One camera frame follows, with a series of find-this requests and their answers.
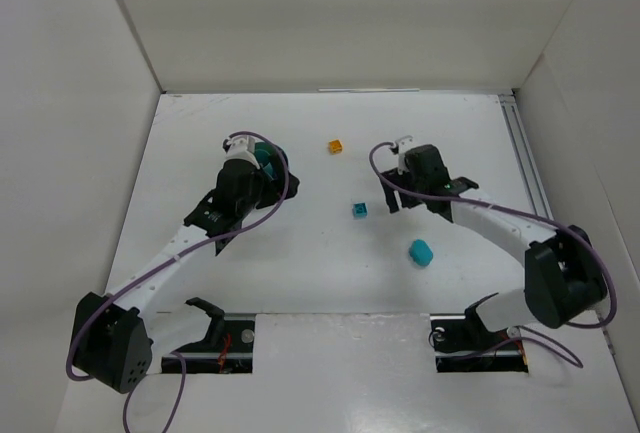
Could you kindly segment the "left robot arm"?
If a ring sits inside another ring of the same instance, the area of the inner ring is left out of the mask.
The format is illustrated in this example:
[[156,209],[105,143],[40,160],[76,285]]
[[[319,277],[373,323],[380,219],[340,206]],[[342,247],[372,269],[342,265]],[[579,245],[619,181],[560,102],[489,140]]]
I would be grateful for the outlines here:
[[160,370],[163,357],[185,346],[223,345],[228,336],[224,310],[184,292],[194,276],[189,265],[202,248],[219,256],[233,239],[257,228],[245,222],[252,212],[273,216],[296,196],[299,184],[281,150],[268,152],[261,145],[255,153],[227,157],[215,187],[146,270],[79,301],[65,364],[68,378],[130,393],[144,376]]

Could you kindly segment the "teal square lego brick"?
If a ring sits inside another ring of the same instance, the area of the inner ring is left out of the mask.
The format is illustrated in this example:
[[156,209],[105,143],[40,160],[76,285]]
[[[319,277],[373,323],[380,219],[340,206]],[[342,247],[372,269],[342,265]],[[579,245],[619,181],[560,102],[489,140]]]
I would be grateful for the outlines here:
[[356,219],[366,218],[368,216],[368,208],[364,202],[352,204],[352,215]]

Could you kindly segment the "teal rounded lego piece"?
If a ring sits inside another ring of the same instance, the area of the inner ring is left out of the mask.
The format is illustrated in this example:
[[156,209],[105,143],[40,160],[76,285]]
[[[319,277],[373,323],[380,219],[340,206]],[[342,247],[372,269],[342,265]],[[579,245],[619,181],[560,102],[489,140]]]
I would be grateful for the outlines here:
[[429,266],[434,258],[432,249],[422,239],[416,239],[411,243],[408,249],[408,255],[420,268],[426,268]]

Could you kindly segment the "orange square lego brick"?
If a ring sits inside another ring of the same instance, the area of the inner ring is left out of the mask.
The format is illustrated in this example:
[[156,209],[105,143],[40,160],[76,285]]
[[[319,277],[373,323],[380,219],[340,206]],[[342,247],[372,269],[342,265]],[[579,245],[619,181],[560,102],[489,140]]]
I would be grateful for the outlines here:
[[331,155],[339,154],[343,151],[343,145],[338,139],[330,141],[327,147]]

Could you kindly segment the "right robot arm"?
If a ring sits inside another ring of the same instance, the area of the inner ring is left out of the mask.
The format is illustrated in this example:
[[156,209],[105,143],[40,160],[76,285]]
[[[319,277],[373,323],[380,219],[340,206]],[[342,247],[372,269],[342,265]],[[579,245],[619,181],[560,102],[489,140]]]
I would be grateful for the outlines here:
[[593,326],[604,327],[615,318],[618,301],[610,272],[581,228],[497,204],[475,181],[451,177],[431,144],[417,146],[407,136],[385,146],[397,165],[376,175],[390,212],[425,205],[449,223],[479,234],[524,270],[523,287],[493,293],[467,308],[470,332],[530,323],[576,328],[576,317],[602,301],[608,301],[609,312]]

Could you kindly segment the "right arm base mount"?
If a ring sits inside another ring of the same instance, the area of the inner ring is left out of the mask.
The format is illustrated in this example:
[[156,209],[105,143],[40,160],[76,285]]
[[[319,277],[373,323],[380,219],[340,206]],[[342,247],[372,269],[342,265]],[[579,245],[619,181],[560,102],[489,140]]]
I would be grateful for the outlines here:
[[481,322],[478,303],[463,313],[430,316],[428,342],[438,373],[528,373],[520,342],[509,342],[507,330],[490,332]]

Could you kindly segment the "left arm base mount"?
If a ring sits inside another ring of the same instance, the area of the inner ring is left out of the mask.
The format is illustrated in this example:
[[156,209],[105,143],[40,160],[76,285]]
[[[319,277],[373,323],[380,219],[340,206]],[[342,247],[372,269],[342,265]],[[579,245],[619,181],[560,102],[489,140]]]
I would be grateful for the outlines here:
[[250,374],[256,316],[226,313],[201,298],[191,298],[174,313],[163,316],[154,328],[153,359],[156,370],[178,374]]

